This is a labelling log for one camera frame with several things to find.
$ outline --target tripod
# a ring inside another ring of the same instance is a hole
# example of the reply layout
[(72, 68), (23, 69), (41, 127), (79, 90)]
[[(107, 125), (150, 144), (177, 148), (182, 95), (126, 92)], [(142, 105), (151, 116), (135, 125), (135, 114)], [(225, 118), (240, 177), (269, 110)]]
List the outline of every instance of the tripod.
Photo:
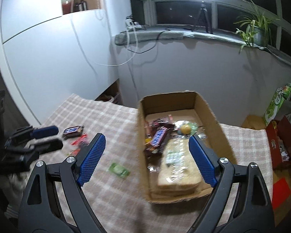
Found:
[(204, 1), (202, 1), (202, 5), (201, 5), (201, 8), (200, 8), (200, 10), (199, 10), (199, 12), (197, 14), (196, 21), (194, 23), (194, 26), (192, 28), (192, 31), (195, 31), (196, 30), (196, 25), (197, 25), (198, 20), (200, 18), (201, 12), (203, 12), (204, 15), (205, 15), (205, 19), (206, 19), (206, 32), (209, 33), (208, 29), (210, 29), (210, 33), (213, 34), (212, 27), (210, 25), (210, 21), (209, 21), (209, 17), (208, 17), (208, 11), (207, 11), (206, 5), (204, 4)]

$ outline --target packaged bread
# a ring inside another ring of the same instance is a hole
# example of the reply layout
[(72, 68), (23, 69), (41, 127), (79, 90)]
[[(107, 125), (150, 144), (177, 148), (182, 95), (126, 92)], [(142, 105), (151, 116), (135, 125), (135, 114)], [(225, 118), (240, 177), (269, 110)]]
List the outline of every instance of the packaged bread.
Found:
[(189, 151), (189, 139), (176, 137), (168, 141), (162, 155), (157, 186), (162, 191), (193, 193), (203, 181), (201, 173)]

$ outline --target silver bolt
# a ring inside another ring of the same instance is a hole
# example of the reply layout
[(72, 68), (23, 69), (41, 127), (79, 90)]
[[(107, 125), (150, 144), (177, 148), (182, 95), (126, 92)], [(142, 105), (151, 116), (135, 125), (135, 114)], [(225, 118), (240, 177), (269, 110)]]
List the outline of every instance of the silver bolt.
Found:
[(43, 166), (43, 161), (38, 161), (38, 162), (36, 163), (36, 166), (37, 166), (37, 167)]
[(227, 158), (220, 158), (220, 162), (222, 164), (227, 164), (228, 163), (228, 159)]
[(258, 167), (258, 164), (257, 164), (257, 163), (251, 163), (250, 166), (251, 166), (252, 168), (257, 168), (257, 167)]
[(74, 157), (69, 157), (69, 158), (66, 159), (66, 161), (67, 161), (68, 163), (72, 163), (72, 162), (75, 161), (75, 159), (74, 159)]

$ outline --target plant pot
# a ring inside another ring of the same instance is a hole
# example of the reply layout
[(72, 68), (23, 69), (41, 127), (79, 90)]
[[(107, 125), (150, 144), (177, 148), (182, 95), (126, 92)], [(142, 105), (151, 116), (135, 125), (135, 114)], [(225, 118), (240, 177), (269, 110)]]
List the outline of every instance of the plant pot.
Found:
[(253, 37), (253, 42), (259, 46), (267, 46), (269, 38), (264, 35), (264, 30), (255, 26), (255, 32), (256, 34)]

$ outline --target red paper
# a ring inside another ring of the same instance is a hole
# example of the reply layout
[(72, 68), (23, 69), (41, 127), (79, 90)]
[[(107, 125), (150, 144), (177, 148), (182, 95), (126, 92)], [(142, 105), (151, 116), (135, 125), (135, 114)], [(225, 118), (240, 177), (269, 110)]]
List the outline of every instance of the red paper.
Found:
[(280, 179), (273, 185), (273, 210), (277, 209), (291, 194), (291, 190), (285, 178)]

